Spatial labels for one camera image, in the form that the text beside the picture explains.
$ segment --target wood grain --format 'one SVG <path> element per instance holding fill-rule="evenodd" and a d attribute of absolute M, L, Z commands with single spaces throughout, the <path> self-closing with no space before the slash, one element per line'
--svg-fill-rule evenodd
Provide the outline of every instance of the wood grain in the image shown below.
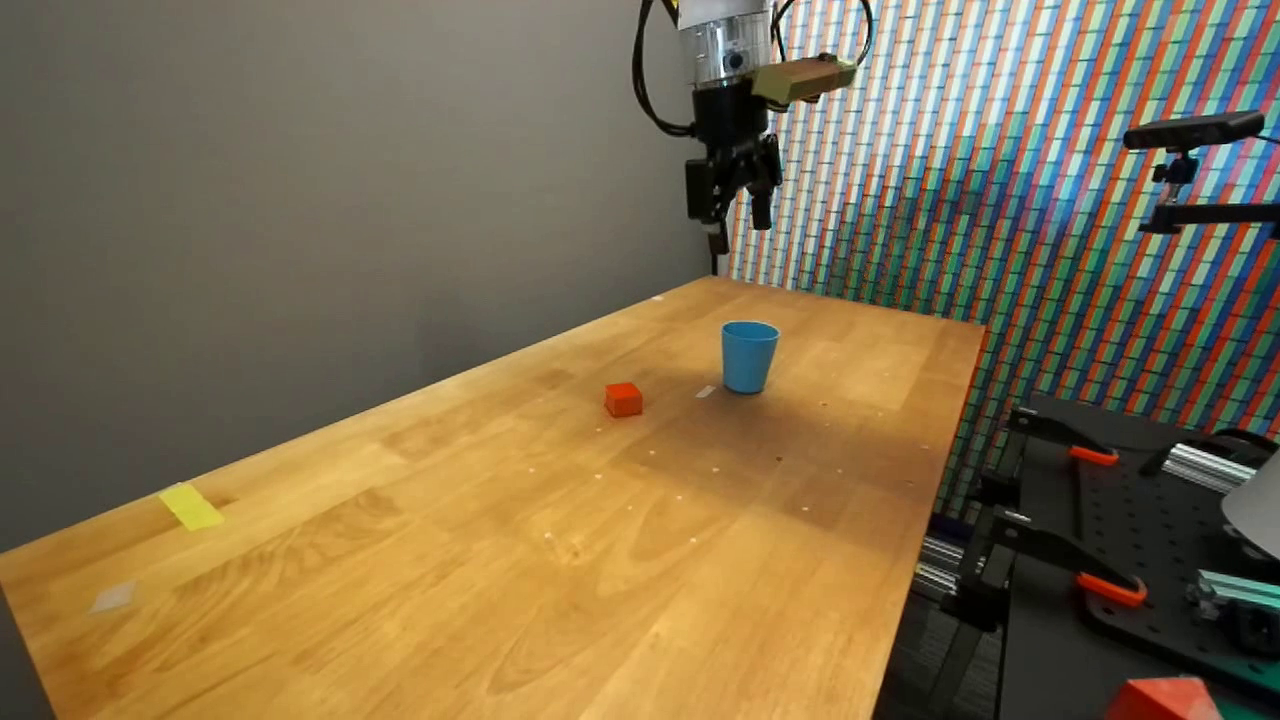
<path fill-rule="evenodd" d="M 735 319 L 782 331 L 768 389 L 696 398 Z M 220 527 L 146 497 L 0 583 L 63 717 L 867 717 L 982 334 L 696 281 L 196 478 Z"/>

